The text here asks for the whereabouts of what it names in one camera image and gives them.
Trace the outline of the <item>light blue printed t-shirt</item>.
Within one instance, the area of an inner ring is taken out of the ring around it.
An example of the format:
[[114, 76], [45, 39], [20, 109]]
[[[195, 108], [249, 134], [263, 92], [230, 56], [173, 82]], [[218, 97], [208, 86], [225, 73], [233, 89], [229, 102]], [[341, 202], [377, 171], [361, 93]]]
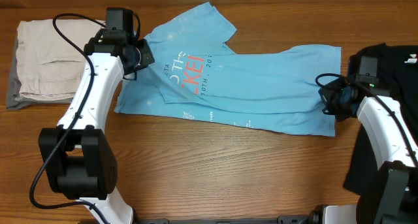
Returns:
[[116, 112], [334, 136], [315, 78], [340, 72], [341, 49], [308, 44], [237, 54], [227, 46], [235, 32], [210, 3], [156, 27], [146, 36], [154, 62], [123, 83]]

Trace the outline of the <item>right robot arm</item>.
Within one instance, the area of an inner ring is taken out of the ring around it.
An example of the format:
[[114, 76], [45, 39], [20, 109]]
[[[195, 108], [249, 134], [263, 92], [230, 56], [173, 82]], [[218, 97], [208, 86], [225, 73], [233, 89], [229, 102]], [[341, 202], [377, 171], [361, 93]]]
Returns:
[[322, 112], [343, 121], [357, 118], [361, 130], [357, 147], [370, 148], [368, 160], [355, 165], [357, 181], [365, 188], [356, 204], [324, 205], [306, 223], [416, 223], [417, 146], [401, 114], [400, 103], [378, 78], [378, 59], [362, 56], [347, 76], [334, 74], [321, 85]]

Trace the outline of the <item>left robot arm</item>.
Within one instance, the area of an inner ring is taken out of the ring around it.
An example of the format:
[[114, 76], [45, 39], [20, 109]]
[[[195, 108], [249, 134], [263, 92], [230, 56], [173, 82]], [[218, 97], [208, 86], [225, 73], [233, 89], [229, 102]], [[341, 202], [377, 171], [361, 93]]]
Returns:
[[106, 22], [83, 48], [86, 60], [75, 96], [38, 144], [43, 164], [29, 189], [33, 206], [51, 210], [81, 205], [98, 223], [139, 223], [116, 187], [118, 164], [105, 137], [106, 117], [118, 84], [135, 81], [155, 59], [140, 37], [140, 18], [127, 8], [108, 8]]

